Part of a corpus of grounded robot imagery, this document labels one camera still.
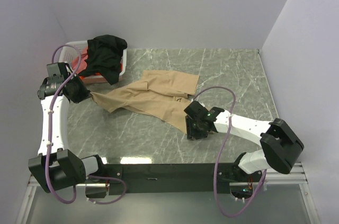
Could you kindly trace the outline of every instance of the white wall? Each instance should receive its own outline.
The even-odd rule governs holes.
[[[50,0],[71,40],[132,48],[262,48],[286,0]]]
[[[288,0],[262,50],[278,111],[305,144],[301,160],[322,223],[338,223],[339,0]]]
[[[42,112],[37,90],[54,48],[66,41],[45,0],[0,0],[0,216],[14,223],[37,155]]]

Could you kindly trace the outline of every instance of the beige cloth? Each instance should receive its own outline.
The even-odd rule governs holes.
[[[93,100],[109,112],[122,107],[153,115],[186,133],[184,109],[190,104],[199,76],[178,71],[145,70],[141,80],[107,94],[91,92]]]

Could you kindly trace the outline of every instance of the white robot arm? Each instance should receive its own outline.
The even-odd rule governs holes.
[[[282,174],[289,174],[304,149],[300,139],[281,119],[271,122],[253,120],[230,114],[227,110],[218,107],[208,111],[197,101],[193,101],[185,112],[188,139],[205,138],[209,131],[226,133],[231,115],[230,134],[262,147],[261,150],[253,153],[243,154],[237,163],[246,174],[268,168],[273,168]]]

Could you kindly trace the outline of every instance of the black cloth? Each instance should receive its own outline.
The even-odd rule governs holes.
[[[88,77],[100,73],[111,85],[119,81],[120,61],[123,50],[127,48],[124,39],[112,35],[102,35],[88,40],[86,69],[79,76]]]

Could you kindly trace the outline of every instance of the marble surface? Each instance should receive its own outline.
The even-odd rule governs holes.
[[[141,78],[145,69],[177,70],[199,75],[197,92],[209,86],[227,86],[237,96],[234,114],[257,120],[277,117],[259,54],[255,49],[130,49],[123,80],[116,85],[93,84],[88,89],[106,93]],[[228,109],[232,96],[212,89],[199,97],[206,106]],[[121,158],[133,163],[213,163],[224,134],[189,141],[186,135],[158,118],[119,109],[109,113],[92,100],[71,104],[68,141],[71,151],[83,158],[93,154],[108,163]],[[254,143],[231,136],[222,162],[258,150]]]

